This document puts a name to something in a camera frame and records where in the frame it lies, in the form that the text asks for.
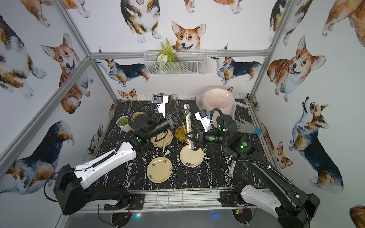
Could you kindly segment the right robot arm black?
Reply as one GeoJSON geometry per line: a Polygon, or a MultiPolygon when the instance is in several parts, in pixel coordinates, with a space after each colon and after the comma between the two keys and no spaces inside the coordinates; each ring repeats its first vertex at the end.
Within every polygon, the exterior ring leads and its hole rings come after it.
{"type": "Polygon", "coordinates": [[[306,194],[280,173],[251,140],[239,133],[236,121],[218,108],[201,110],[195,117],[203,126],[185,137],[198,147],[214,144],[234,162],[242,163],[270,189],[266,193],[252,185],[238,190],[245,203],[253,204],[274,216],[283,228],[309,228],[320,199],[306,194]]]}

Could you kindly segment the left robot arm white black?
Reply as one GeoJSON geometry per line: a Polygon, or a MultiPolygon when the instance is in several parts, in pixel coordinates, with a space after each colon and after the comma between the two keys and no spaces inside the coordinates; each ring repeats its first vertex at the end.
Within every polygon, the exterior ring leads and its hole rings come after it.
{"type": "Polygon", "coordinates": [[[65,165],[55,174],[54,201],[59,204],[63,215],[72,215],[93,201],[102,201],[119,209],[131,204],[130,194],[121,185],[100,193],[92,193],[90,187],[101,176],[135,159],[152,138],[175,129],[190,114],[190,110],[185,108],[163,115],[159,108],[160,104],[138,105],[128,116],[127,124],[133,130],[131,136],[120,140],[115,149],[102,156],[76,167],[65,165]]]}

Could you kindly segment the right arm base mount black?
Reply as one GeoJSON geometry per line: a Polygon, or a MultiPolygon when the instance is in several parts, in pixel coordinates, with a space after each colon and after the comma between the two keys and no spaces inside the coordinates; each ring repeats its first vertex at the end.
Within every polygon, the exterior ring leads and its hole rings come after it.
{"type": "Polygon", "coordinates": [[[223,191],[217,199],[221,206],[226,207],[257,207],[253,196],[248,192],[223,191]]]}

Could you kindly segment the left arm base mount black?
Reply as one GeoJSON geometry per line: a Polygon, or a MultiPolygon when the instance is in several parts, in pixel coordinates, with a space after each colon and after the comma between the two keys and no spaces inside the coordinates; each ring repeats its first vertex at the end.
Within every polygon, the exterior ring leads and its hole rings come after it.
{"type": "Polygon", "coordinates": [[[130,194],[125,195],[121,200],[115,204],[105,204],[105,211],[116,211],[116,210],[142,210],[144,206],[145,194],[130,194]]]}

